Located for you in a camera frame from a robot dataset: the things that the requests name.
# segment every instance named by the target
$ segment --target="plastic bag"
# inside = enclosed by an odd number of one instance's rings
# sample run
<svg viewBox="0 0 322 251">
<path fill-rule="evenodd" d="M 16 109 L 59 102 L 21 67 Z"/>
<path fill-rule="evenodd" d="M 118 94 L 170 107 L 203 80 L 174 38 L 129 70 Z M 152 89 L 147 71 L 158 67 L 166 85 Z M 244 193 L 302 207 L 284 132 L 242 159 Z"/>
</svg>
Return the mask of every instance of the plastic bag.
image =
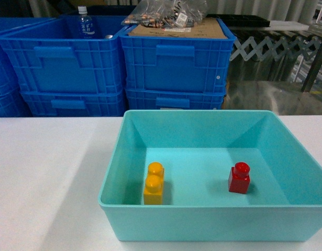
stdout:
<svg viewBox="0 0 322 251">
<path fill-rule="evenodd" d="M 161 28 L 162 19 L 171 12 L 165 2 L 168 1 L 142 0 L 122 24 Z"/>
<path fill-rule="evenodd" d="M 208 8 L 205 0 L 175 0 L 174 12 L 177 27 L 193 27 L 206 17 Z"/>
<path fill-rule="evenodd" d="M 173 0 L 170 15 L 165 16 L 162 28 L 188 28 L 199 24 L 206 17 L 206 0 Z"/>
<path fill-rule="evenodd" d="M 200 23 L 207 14 L 206 0 L 142 0 L 123 25 L 153 28 L 186 28 Z"/>
</svg>

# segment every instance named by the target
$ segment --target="yellow toy block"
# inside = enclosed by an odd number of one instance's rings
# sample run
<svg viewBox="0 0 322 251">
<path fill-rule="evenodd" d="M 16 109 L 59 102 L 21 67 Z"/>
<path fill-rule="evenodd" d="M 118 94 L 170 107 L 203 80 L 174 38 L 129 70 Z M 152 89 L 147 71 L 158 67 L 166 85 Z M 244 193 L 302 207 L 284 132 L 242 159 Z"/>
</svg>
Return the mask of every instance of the yellow toy block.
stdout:
<svg viewBox="0 0 322 251">
<path fill-rule="evenodd" d="M 148 166 L 143 200 L 145 205 L 161 205 L 163 203 L 164 168 L 158 162 Z"/>
</svg>

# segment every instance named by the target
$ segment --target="red toy block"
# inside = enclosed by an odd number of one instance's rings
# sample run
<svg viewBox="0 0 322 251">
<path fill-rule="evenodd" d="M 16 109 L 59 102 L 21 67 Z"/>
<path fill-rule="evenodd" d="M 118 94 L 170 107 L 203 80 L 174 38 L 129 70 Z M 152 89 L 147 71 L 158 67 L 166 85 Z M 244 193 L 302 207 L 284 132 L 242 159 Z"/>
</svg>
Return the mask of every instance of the red toy block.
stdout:
<svg viewBox="0 0 322 251">
<path fill-rule="evenodd" d="M 228 191 L 247 193 L 250 178 L 250 167 L 245 162 L 238 162 L 232 167 L 228 178 Z"/>
</svg>

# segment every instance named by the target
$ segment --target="cardboard sheet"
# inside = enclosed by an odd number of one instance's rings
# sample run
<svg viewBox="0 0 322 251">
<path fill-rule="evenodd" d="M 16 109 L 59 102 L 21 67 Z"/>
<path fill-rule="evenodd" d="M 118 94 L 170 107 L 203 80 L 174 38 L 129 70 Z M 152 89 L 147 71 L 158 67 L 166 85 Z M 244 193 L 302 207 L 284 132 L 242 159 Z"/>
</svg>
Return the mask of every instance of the cardboard sheet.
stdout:
<svg viewBox="0 0 322 251">
<path fill-rule="evenodd" d="M 183 29 L 159 29 L 147 28 L 139 25 L 132 30 L 129 36 L 145 37 L 172 37 L 172 38 L 218 38 L 227 39 L 218 21 L 215 18 L 205 18 L 193 28 Z"/>
</svg>

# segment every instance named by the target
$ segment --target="white table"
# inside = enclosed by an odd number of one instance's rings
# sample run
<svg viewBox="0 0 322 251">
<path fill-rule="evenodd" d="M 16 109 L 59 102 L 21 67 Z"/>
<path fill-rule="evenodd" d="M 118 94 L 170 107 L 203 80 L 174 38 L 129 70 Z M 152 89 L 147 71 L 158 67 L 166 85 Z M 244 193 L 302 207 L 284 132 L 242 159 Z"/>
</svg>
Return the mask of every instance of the white table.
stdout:
<svg viewBox="0 0 322 251">
<path fill-rule="evenodd" d="M 281 119 L 322 166 L 322 116 Z M 121 121 L 0 119 L 0 250 L 322 250 L 322 229 L 303 243 L 118 241 L 97 195 Z"/>
</svg>

